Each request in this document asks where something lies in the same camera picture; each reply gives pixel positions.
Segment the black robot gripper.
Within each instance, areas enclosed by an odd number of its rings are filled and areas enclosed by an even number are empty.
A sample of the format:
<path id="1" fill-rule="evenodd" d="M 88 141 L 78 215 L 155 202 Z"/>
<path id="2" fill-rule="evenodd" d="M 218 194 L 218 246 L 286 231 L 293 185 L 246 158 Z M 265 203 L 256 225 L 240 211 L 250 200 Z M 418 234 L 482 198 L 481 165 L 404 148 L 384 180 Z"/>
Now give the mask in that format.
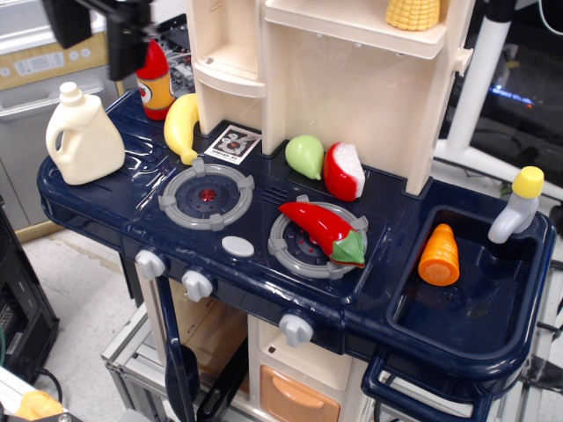
<path id="1" fill-rule="evenodd" d="M 67 49 L 92 35 L 91 11 L 107 18 L 108 77 L 120 81 L 145 63 L 150 36 L 150 1 L 43 0 L 52 32 Z"/>

